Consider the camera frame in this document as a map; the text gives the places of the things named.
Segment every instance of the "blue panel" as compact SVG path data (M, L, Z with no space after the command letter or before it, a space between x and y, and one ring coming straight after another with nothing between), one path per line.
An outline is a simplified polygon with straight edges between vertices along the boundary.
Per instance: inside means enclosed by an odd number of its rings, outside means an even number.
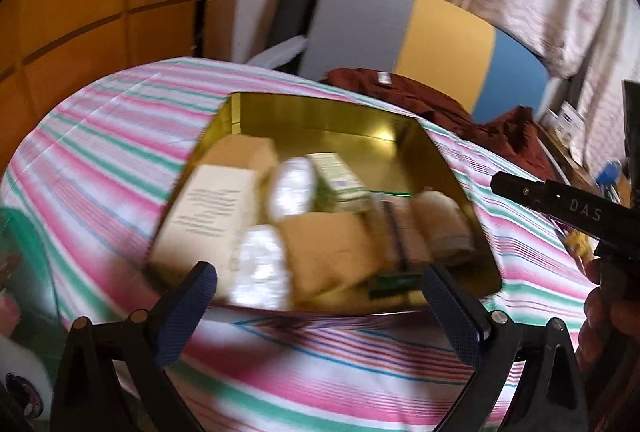
M472 116L487 123L516 105L537 109L545 92L548 73L519 42L495 30L494 55Z

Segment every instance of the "brown cloth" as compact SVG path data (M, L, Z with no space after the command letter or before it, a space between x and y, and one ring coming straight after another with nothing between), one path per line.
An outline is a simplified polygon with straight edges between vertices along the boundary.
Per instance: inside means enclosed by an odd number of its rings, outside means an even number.
M378 72L366 68L336 68L326 82L404 108L462 139L511 161L539 179L556 179L538 141L538 127L529 107L517 106L478 125L453 98L413 79L391 74L391 84L379 84Z

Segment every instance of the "finger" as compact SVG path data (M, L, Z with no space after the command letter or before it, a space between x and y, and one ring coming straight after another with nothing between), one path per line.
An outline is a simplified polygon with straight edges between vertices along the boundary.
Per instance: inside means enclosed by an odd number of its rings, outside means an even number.
M584 314L591 329L599 328L607 319L607 308L600 287L596 287L584 301Z
M578 335L580 343L580 354L586 366L593 365L602 354L602 343L596 331L590 328L588 323L584 323Z
M611 306L611 323L619 331L640 338L640 302L616 302Z
M590 367L590 365L585 362L584 355L582 354L580 347L575 349L575 361L578 362L578 368L582 371L585 371Z
M587 275L587 278L590 282L594 284L600 284L600 268L602 263L599 258L594 258L585 264L584 266L584 274Z

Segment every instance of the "metal screw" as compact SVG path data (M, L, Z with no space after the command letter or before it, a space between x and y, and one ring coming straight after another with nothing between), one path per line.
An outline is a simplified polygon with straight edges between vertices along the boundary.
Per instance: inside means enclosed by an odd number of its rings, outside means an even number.
M82 329L83 327L86 327L88 323L89 323L89 319L87 317L80 317L79 319L76 319L76 321L74 322L73 328Z
M500 323L500 325L503 325L504 323L507 323L509 321L509 317L502 311L494 311L493 313L491 313L491 319L495 323Z
M142 323L146 321L146 317L148 313L144 309L138 309L137 311L133 311L129 320L133 323Z
M551 327L553 327L556 331L564 331L564 322L562 322L562 320L559 318L552 318Z

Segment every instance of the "yellow wall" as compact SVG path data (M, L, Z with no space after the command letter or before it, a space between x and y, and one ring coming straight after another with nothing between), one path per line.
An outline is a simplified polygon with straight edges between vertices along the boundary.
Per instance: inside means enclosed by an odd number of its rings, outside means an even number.
M228 58L234 1L207 0L205 56ZM191 54L195 2L2 0L0 171L37 121L84 85Z

